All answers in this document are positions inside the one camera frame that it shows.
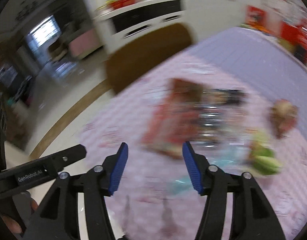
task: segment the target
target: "wall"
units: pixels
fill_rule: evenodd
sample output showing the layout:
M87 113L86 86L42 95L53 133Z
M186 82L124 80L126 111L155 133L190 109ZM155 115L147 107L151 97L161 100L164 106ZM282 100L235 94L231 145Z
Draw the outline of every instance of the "wall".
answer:
M263 0L187 0L187 17L196 39L200 41L220 31L243 23L245 20L246 5L263 8L269 12L269 10L263 6L262 1ZM301 0L293 0L293 2L297 4L297 6L302 4Z
M92 26L92 21L90 19L84 0L68 0L68 6L71 9L72 18L78 24L84 23L90 27Z

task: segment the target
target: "snack package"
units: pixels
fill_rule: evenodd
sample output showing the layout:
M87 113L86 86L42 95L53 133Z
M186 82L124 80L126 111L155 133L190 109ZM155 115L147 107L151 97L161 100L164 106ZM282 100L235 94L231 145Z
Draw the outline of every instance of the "snack package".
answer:
M250 145L250 135L242 125L245 115L238 106L200 106L198 134L190 142L195 152L210 164L240 175L240 168L248 164Z
M154 113L142 143L175 159L182 158L182 144L197 133L203 86L181 79L172 79L172 91Z
M266 21L267 13L264 10L251 5L247 5L245 24L268 34L269 31L265 28Z
M233 89L207 89L203 99L211 105L240 105L245 94L241 90Z
M297 124L298 108L286 99L277 100L271 108L270 121L277 139L293 129Z

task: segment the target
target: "food package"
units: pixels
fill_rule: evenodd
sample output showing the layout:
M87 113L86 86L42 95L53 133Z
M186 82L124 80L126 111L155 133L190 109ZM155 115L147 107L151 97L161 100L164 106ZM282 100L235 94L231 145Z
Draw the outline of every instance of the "food package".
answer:
M270 121L277 139L281 139L285 133L297 124L298 108L286 99L277 100L271 108Z
M203 86L182 79L171 79L172 91L158 106L142 143L174 159L182 158L182 144L197 133Z
M211 105L240 105L245 94L241 90L233 89L206 89L203 100Z

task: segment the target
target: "green vegetable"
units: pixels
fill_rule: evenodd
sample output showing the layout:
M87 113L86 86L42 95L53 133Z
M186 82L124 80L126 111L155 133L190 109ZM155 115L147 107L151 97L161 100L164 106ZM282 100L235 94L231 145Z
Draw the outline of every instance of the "green vegetable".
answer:
M252 150L252 155L256 156L266 156L266 157L274 157L274 151L268 148L265 148L261 145L257 145L254 150Z
M267 156L255 156L253 167L264 175L271 175L280 172L282 165L275 158Z
M255 170L257 172L259 172L262 175L273 175L273 174L277 174L277 171L269 171L266 168L264 168L261 164L254 162L252 164L253 168L255 168Z
M255 156L255 162L271 171L279 171L282 167L281 163L276 158L267 156Z

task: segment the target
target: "tiled floor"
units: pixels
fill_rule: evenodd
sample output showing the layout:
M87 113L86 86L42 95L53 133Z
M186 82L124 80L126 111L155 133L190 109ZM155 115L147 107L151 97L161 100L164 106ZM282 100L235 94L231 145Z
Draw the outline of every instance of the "tiled floor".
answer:
M26 154L31 154L49 129L79 99L105 80L106 58L104 50L99 49L81 60L78 71L66 80L68 84L65 87L51 80L43 71L38 75L29 109L28 130L31 138L25 149Z

